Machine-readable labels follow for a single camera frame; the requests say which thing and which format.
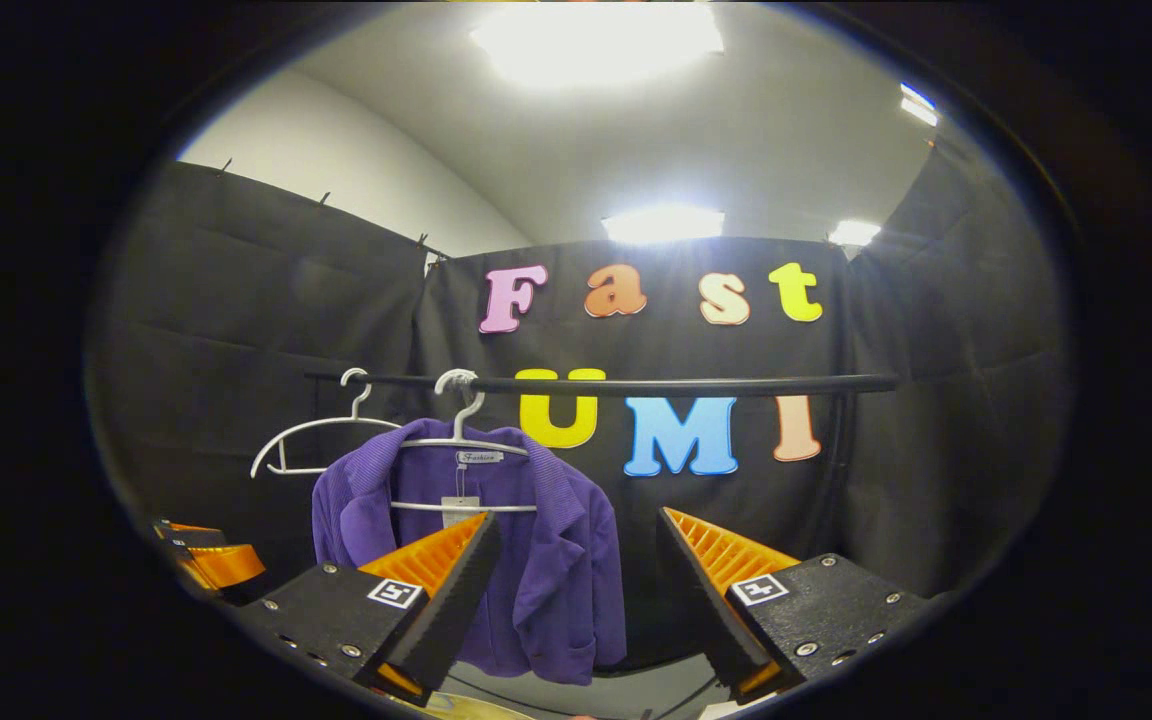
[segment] white hanger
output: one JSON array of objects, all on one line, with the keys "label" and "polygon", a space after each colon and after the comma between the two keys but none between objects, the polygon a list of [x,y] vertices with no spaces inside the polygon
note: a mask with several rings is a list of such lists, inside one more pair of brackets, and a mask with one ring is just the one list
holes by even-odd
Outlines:
[{"label": "white hanger", "polygon": [[[344,387],[346,384],[349,382],[349,378],[353,378],[355,376],[365,376],[366,373],[367,373],[366,370],[362,367],[349,367],[342,376],[340,376],[340,387]],[[271,473],[279,473],[279,475],[325,473],[326,468],[301,468],[291,470],[287,468],[287,447],[283,446],[283,439],[286,439],[291,433],[300,432],[303,429],[316,429],[319,427],[319,425],[338,425],[340,423],[359,423],[364,425],[380,425],[380,427],[384,429],[401,429],[402,425],[391,423],[389,420],[374,420],[371,418],[361,418],[358,416],[358,406],[361,404],[362,401],[367,400],[369,395],[371,395],[371,384],[367,384],[367,387],[362,389],[362,395],[353,399],[353,407],[351,411],[349,411],[348,418],[326,418],[324,420],[309,420],[308,423],[302,423],[300,425],[296,425],[296,427],[286,429],[283,430],[283,432],[280,432],[276,435],[274,435],[274,439],[271,439],[271,441],[265,444],[265,447],[262,447],[260,454],[256,455],[256,461],[252,461],[252,477],[253,478],[256,477],[256,470],[260,469],[260,461],[265,457],[265,455],[270,454],[270,448],[273,448],[274,446],[278,446],[278,468],[273,465],[266,465],[266,468],[270,469]]]},{"label": "white hanger", "polygon": [[[458,382],[472,381],[477,374],[472,370],[461,370],[454,369],[448,370],[448,372],[442,373],[438,378],[438,382],[434,382],[434,393],[437,395],[444,394],[444,388],[447,387],[447,382],[452,379],[456,379]],[[465,410],[461,410],[456,414],[456,419],[452,420],[452,437],[449,438],[430,438],[430,439],[410,439],[410,441],[403,442],[399,447],[475,447],[483,448],[484,450],[500,450],[500,452],[511,452],[515,455],[526,456],[526,450],[521,447],[515,447],[511,445],[500,445],[498,442],[484,442],[477,441],[477,439],[465,439],[465,418],[472,414],[477,414],[483,402],[486,400],[486,393],[480,392],[473,397],[472,404],[467,407]],[[439,511],[467,511],[467,514],[476,514],[477,511],[536,511],[535,505],[498,505],[492,507],[457,507],[447,505],[425,505],[422,502],[389,502],[389,507],[402,507],[407,510],[439,510]]]}]

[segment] fluorescent light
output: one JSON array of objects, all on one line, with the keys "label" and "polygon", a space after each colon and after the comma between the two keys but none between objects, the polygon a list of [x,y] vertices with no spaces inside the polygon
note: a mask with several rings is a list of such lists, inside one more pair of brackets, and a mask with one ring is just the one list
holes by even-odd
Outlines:
[{"label": "fluorescent light", "polygon": [[723,51],[713,13],[697,3],[530,3],[470,38],[503,76],[541,88],[644,78]]},{"label": "fluorescent light", "polygon": [[932,101],[929,100],[927,97],[918,94],[918,92],[914,91],[914,88],[905,85],[905,83],[900,83],[900,91],[904,92],[905,97],[909,97],[910,100],[914,100],[915,103],[918,103],[919,105],[924,106],[924,108],[927,109],[937,108],[937,106],[932,105]]},{"label": "fluorescent light", "polygon": [[924,108],[924,106],[919,105],[917,101],[910,100],[909,97],[905,97],[905,99],[900,101],[900,108],[904,109],[905,113],[923,120],[924,123],[927,123],[933,128],[937,127],[938,122],[941,122],[941,119],[937,118],[937,114],[933,113],[933,111]]},{"label": "fluorescent light", "polygon": [[835,245],[869,245],[869,241],[874,240],[876,234],[882,228],[876,223],[863,223],[861,220],[842,220],[838,228],[829,233],[829,242]]},{"label": "fluorescent light", "polygon": [[723,234],[725,213],[717,210],[691,209],[689,205],[657,205],[604,218],[607,237],[616,242],[646,245],[690,237],[717,237]]}]

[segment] hanger hook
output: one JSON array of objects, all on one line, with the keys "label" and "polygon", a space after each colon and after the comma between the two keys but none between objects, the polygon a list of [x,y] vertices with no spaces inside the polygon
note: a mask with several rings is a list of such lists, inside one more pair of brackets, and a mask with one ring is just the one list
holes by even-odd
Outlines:
[{"label": "hanger hook", "polygon": [[[434,393],[435,395],[442,395],[444,388],[447,387],[447,382],[457,382],[462,384],[462,387],[468,387],[470,381],[477,377],[479,376],[475,373],[473,370],[462,370],[460,367],[448,370],[448,372],[438,377],[438,382],[434,382]],[[457,441],[460,441],[460,439],[465,439],[465,434],[463,434],[463,430],[465,430],[465,418],[472,414],[477,414],[486,401],[486,397],[488,397],[488,393],[477,393],[477,395],[473,396],[473,402],[471,402],[465,410],[461,410],[460,414],[456,414],[456,419],[452,420],[452,439],[457,439]]]},{"label": "hanger hook", "polygon": [[[366,373],[367,371],[362,367],[349,367],[342,376],[340,376],[340,387],[344,387],[349,382],[349,378],[355,376],[365,376]],[[369,395],[371,395],[371,382],[367,382],[367,386],[362,388],[362,395],[353,399],[349,418],[354,420],[358,419],[358,406],[362,404],[362,401],[367,400]]]}]

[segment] jacket label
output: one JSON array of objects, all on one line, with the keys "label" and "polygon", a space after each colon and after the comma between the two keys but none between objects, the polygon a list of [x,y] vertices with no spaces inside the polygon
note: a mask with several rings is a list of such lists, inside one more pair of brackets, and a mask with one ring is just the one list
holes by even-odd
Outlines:
[{"label": "jacket label", "polygon": [[468,465],[483,464],[483,462],[499,462],[505,460],[505,453],[500,450],[461,450],[456,454],[457,462],[465,462]]}]

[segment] purple jacket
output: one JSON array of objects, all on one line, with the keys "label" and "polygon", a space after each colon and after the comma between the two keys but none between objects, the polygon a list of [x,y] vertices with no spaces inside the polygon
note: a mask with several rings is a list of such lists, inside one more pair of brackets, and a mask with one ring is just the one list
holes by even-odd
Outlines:
[{"label": "purple jacket", "polygon": [[[442,513],[392,509],[389,501],[438,505],[454,497],[458,450],[411,447],[449,438],[452,424],[412,420],[333,462],[314,484],[319,562],[357,566],[444,529]],[[616,515],[602,490],[517,429],[465,438],[525,448],[492,464],[467,464],[463,487],[482,505],[535,505],[500,511],[500,560],[458,660],[488,675],[533,670],[554,683],[590,684],[594,665],[626,657],[626,600]]]}]

